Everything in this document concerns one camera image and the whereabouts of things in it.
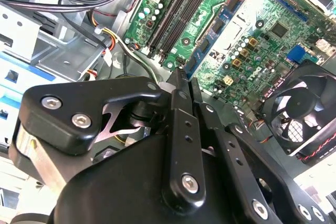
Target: black fan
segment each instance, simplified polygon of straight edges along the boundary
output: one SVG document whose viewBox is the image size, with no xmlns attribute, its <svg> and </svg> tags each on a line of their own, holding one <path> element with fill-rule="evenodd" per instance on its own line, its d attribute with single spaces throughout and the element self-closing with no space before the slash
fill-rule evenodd
<svg viewBox="0 0 336 224">
<path fill-rule="evenodd" d="M 288 155 L 309 156 L 336 131 L 336 77 L 304 61 L 265 101 L 261 112 Z"/>
</svg>

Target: green circuit board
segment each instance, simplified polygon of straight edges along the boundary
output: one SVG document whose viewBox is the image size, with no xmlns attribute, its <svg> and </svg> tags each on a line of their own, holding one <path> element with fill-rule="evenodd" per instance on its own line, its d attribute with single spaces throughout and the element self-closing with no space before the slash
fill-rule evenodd
<svg viewBox="0 0 336 224">
<path fill-rule="evenodd" d="M 157 16 L 155 23 L 164 17 L 165 8 L 170 1 L 161 0 L 164 9 Z M 228 1 L 202 1 L 172 50 L 161 61 L 165 69 L 172 71 L 176 67 L 184 67 Z M 282 0 L 286 1 L 291 9 L 280 0 L 246 1 L 247 7 L 242 12 L 245 15 L 244 33 L 230 45 L 233 49 L 243 43 L 239 53 L 233 57 L 234 51 L 231 49 L 227 54 L 211 50 L 193 75 L 198 79 L 202 91 L 215 99 L 246 109 L 245 112 L 250 109 L 256 110 L 262 100 L 281 85 L 283 78 L 297 67 L 295 62 L 287 59 L 288 53 L 296 45 L 300 45 L 306 51 L 302 60 L 317 62 L 321 52 L 315 50 L 314 40 L 321 38 L 334 26 L 331 20 L 305 0 Z M 143 13 L 146 7 L 150 9 L 150 13 L 158 8 L 153 0 L 142 0 L 124 36 L 125 40 L 129 39 L 140 47 L 146 46 L 153 30 L 146 26 L 150 14 L 146 15 L 145 19 L 139 18 L 139 14 Z M 299 11 L 307 19 L 303 20 L 293 10 Z M 263 25 L 257 27 L 260 20 Z"/>
<path fill-rule="evenodd" d="M 294 62 L 286 59 L 287 53 L 295 45 L 309 48 L 311 45 L 307 43 L 307 39 L 313 35 L 320 36 L 317 29 L 319 25 L 328 27 L 332 24 L 328 20 L 319 20 L 308 25 L 274 0 L 247 1 L 251 6 L 258 7 L 251 9 L 251 14 L 244 18 L 253 20 L 255 17 L 254 20 L 264 22 L 262 28 L 251 24 L 242 36 L 250 41 L 243 49 L 243 52 L 247 52 L 247 57 L 240 53 L 236 59 L 232 59 L 230 55 L 222 59 L 214 52 L 215 54 L 206 57 L 195 77 L 203 91 L 216 99 L 239 107 L 249 103 L 249 107 L 253 108 L 258 106 L 262 97 L 266 98 L 282 83 L 282 78 L 291 68 L 296 67 Z M 316 57 L 308 54 L 304 58 L 317 62 Z M 223 62 L 229 65 L 228 70 L 223 68 Z M 251 78 L 256 70 L 259 70 L 258 74 Z M 221 93 L 216 92 L 216 82 L 223 82 L 225 77 L 230 77 L 233 83 L 225 87 L 216 85 L 217 89 L 222 90 Z"/>
<path fill-rule="evenodd" d="M 164 17 L 170 2 L 171 0 L 141 0 L 138 10 L 134 12 L 131 18 L 130 27 L 124 36 L 124 41 L 127 44 L 132 42 L 138 44 L 141 48 L 145 47 L 158 21 Z"/>
<path fill-rule="evenodd" d="M 206 31 L 207 24 L 216 17 L 226 1 L 227 0 L 203 0 L 188 27 L 184 33 L 182 33 L 172 51 L 167 55 L 163 66 L 174 70 L 180 65 L 180 62 L 176 61 L 177 57 L 179 61 L 185 61 L 190 57 L 197 45 L 196 40 L 203 31 Z"/>
</svg>

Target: black metal arm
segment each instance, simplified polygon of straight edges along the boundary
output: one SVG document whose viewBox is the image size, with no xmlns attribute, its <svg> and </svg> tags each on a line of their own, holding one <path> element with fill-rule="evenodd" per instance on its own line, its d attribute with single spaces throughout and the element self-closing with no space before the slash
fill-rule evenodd
<svg viewBox="0 0 336 224">
<path fill-rule="evenodd" d="M 222 126 L 196 79 L 176 69 L 167 83 L 125 78 L 24 94 L 11 157 L 60 193 L 50 223 L 328 223 L 243 125 Z M 95 141 L 139 126 L 151 135 L 88 163 Z"/>
</svg>

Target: ram slot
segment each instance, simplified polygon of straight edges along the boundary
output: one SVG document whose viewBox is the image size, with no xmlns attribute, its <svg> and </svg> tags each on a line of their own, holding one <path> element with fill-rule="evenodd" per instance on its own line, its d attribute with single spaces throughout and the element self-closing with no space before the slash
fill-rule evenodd
<svg viewBox="0 0 336 224">
<path fill-rule="evenodd" d="M 182 11 L 182 15 L 180 18 L 177 19 L 174 27 L 170 29 L 170 34 L 168 34 L 164 38 L 164 43 L 161 46 L 160 54 L 166 55 L 169 53 L 173 46 L 175 45 L 176 41 L 181 36 L 182 32 L 185 30 L 187 25 L 189 24 L 191 18 L 194 16 L 195 12 L 197 11 L 198 7 L 200 6 L 203 0 L 189 0 L 186 6 Z"/>
<path fill-rule="evenodd" d="M 185 0 L 172 0 L 167 8 L 164 19 L 157 25 L 156 31 L 152 34 L 148 41 L 148 47 L 151 52 L 154 52 L 157 48 L 158 43 L 161 41 L 163 35 L 165 34 L 167 28 L 171 25 L 171 22 L 176 15 L 177 11 L 180 9 L 181 5 Z"/>
</svg>

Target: silver screw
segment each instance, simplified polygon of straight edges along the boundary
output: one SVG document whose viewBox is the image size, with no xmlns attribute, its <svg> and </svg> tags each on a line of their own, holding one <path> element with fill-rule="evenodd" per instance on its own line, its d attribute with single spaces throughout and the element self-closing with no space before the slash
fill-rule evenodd
<svg viewBox="0 0 336 224">
<path fill-rule="evenodd" d="M 268 219 L 268 212 L 267 212 L 266 207 L 263 204 L 261 204 L 259 201 L 254 199 L 252 201 L 252 206 L 253 206 L 254 211 L 257 213 L 257 215 L 261 217 L 261 219 L 263 220 Z"/>
<path fill-rule="evenodd" d="M 56 110 L 62 107 L 62 102 L 56 97 L 44 97 L 41 103 L 43 107 L 50 110 Z"/>
<path fill-rule="evenodd" d="M 211 113 L 214 112 L 214 109 L 210 105 L 207 105 L 206 109 L 209 110 Z"/>
<path fill-rule="evenodd" d="M 316 217 L 320 219 L 320 221 L 325 221 L 323 215 L 321 214 L 321 212 L 316 207 L 311 207 L 311 209 L 313 210 Z"/>
<path fill-rule="evenodd" d="M 82 129 L 86 129 L 91 126 L 91 119 L 84 114 L 76 114 L 72 117 L 72 123 Z"/>
<path fill-rule="evenodd" d="M 238 125 L 235 126 L 235 129 L 236 129 L 236 131 L 238 131 L 240 134 L 243 133 L 243 131 L 241 130 L 241 128 L 240 128 Z"/>
<path fill-rule="evenodd" d="M 198 192 L 198 183 L 193 176 L 184 175 L 182 177 L 182 185 L 191 194 L 195 194 Z"/>
<path fill-rule="evenodd" d="M 309 213 L 309 211 L 302 205 L 299 205 L 299 209 L 301 214 L 307 219 L 307 220 L 311 220 L 311 215 Z"/>
<path fill-rule="evenodd" d="M 156 86 L 155 86 L 154 84 L 152 84 L 151 82 L 149 82 L 149 83 L 147 84 L 147 86 L 148 86 L 150 89 L 152 89 L 152 90 L 156 90 Z"/>
</svg>

